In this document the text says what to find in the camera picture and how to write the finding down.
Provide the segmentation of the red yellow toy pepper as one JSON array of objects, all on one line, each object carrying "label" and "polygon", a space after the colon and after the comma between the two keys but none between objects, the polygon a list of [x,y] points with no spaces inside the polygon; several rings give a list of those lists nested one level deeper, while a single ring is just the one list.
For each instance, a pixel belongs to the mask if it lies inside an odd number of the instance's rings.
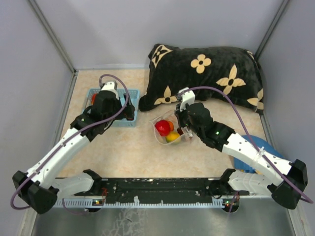
[{"label": "red yellow toy pepper", "polygon": [[91,97],[91,105],[94,104],[96,95],[97,95],[97,94],[95,93],[95,94]]}]

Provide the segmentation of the orange toy orange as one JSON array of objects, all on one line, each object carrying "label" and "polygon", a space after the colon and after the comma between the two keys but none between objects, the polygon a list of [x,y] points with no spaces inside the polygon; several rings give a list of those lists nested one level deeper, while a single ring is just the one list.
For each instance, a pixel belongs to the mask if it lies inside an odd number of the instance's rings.
[{"label": "orange toy orange", "polygon": [[167,122],[169,123],[170,131],[174,131],[174,124],[173,124],[173,122],[171,122],[169,120]]}]

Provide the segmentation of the clear dotted zip top bag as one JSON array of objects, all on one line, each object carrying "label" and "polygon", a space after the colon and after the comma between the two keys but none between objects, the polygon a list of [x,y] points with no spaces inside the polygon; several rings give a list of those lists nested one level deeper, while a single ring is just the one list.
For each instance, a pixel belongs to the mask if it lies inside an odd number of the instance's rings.
[{"label": "clear dotted zip top bag", "polygon": [[191,142],[194,135],[187,128],[181,128],[174,111],[168,111],[150,120],[155,139],[162,145],[177,145]]}]

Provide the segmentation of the green yellow toy mango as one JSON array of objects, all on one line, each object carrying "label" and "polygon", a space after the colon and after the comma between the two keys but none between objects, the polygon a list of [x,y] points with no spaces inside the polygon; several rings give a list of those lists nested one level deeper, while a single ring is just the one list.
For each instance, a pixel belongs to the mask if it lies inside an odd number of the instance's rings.
[{"label": "green yellow toy mango", "polygon": [[166,137],[165,140],[168,143],[179,143],[181,141],[181,135],[176,131],[171,131]]}]

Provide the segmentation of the red toy apple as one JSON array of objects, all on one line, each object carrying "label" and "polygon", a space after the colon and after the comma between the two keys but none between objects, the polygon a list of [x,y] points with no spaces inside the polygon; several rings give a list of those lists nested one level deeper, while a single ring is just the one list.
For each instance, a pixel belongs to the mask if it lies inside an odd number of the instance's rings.
[{"label": "red toy apple", "polygon": [[167,136],[171,131],[170,131],[170,126],[167,120],[160,120],[155,124],[155,128],[158,131],[158,133],[165,137]]}]

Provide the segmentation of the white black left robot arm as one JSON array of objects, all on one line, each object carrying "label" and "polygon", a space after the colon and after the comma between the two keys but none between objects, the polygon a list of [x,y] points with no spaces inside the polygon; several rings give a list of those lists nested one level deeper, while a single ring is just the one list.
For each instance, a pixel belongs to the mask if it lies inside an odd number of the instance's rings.
[{"label": "white black left robot arm", "polygon": [[26,172],[17,171],[13,183],[17,195],[38,214],[48,212],[55,203],[71,195],[97,195],[102,191],[102,178],[87,169],[81,174],[63,179],[57,175],[83,147],[103,134],[114,120],[134,116],[130,95],[124,93],[125,103],[114,89],[101,90],[82,114],[71,123],[62,139],[36,165]]}]

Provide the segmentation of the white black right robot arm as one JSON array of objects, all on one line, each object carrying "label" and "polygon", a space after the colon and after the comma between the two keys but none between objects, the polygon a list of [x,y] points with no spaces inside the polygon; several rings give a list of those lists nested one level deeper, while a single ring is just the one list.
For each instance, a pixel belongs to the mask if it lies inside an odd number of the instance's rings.
[{"label": "white black right robot arm", "polygon": [[287,209],[295,209],[307,184],[306,164],[290,162],[256,148],[229,126],[214,121],[202,103],[176,106],[175,116],[180,127],[191,130],[208,147],[234,156],[251,165],[271,180],[271,197]]}]

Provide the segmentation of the blue cloth bag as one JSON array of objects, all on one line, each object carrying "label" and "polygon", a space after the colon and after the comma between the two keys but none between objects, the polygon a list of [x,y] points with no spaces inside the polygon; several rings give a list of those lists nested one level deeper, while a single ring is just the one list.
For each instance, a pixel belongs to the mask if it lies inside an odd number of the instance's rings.
[{"label": "blue cloth bag", "polygon": [[[265,152],[268,152],[271,155],[274,155],[276,157],[284,159],[283,155],[281,155],[277,150],[275,150],[266,140],[264,140],[258,136],[254,136],[254,135],[251,135],[251,138],[255,142],[255,144],[257,145],[257,147],[259,149],[264,147]],[[240,171],[245,172],[245,173],[259,174],[259,171],[254,168],[256,166],[257,160],[259,160],[259,159],[263,160],[262,157],[259,157],[258,153],[254,156],[254,160],[250,161],[250,164],[248,164],[247,162],[244,162],[244,161],[242,161],[236,157],[233,157],[233,161],[234,161],[233,167],[236,170],[240,170]]]}]

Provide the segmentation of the light blue plastic basket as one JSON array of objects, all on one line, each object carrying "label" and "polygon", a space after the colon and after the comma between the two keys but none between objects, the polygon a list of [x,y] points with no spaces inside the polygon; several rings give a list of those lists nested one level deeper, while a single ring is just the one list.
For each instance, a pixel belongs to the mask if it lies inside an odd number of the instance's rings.
[{"label": "light blue plastic basket", "polygon": [[[86,98],[83,103],[82,112],[92,104],[92,97],[99,93],[99,88],[91,88],[87,92]],[[134,111],[134,119],[133,120],[127,120],[126,118],[123,118],[121,120],[115,120],[112,124],[112,127],[135,127],[136,126],[136,119],[137,119],[137,112],[138,112],[138,103],[139,103],[139,97],[140,93],[137,89],[129,89],[129,101],[130,103],[135,107]]]}]

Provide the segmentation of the black pillow with cream flowers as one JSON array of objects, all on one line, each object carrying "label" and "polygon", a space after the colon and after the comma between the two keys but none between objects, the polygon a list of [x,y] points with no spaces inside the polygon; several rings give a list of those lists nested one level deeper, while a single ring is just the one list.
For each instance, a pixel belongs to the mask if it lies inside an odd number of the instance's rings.
[{"label": "black pillow with cream flowers", "polygon": [[237,47],[178,48],[156,44],[150,51],[149,82],[140,98],[139,109],[150,111],[176,102],[186,87],[209,86],[219,89],[194,91],[196,100],[225,100],[258,114],[264,110],[261,66],[254,54]]}]

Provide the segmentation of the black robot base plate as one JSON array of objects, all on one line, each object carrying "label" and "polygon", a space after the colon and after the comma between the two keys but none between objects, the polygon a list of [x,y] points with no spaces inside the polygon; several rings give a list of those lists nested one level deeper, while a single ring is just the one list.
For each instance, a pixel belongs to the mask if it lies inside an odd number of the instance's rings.
[{"label": "black robot base plate", "polygon": [[233,196],[236,190],[219,178],[109,178],[94,192],[76,196],[104,196],[108,204],[195,204],[211,203],[213,197]]}]

